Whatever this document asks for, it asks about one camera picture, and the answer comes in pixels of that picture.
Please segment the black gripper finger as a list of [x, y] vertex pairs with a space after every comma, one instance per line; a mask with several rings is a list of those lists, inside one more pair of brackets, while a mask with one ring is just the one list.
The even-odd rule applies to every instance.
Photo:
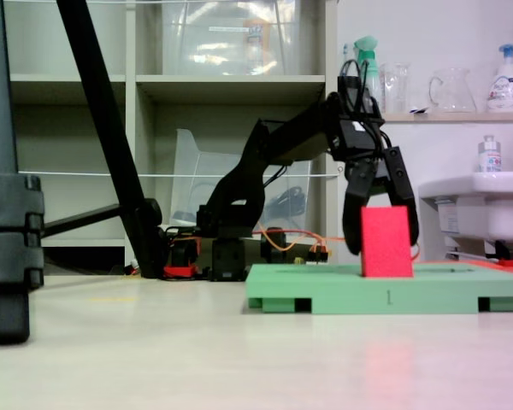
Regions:
[[376, 161], [353, 162], [345, 170], [347, 187], [343, 208], [343, 233], [347, 248], [353, 255], [359, 255], [362, 250], [362, 208], [369, 202], [376, 172]]
[[410, 178], [399, 147], [384, 150], [384, 162], [388, 174], [386, 191], [393, 206], [407, 208], [410, 245], [415, 246], [419, 237], [419, 222], [416, 210], [416, 199]]

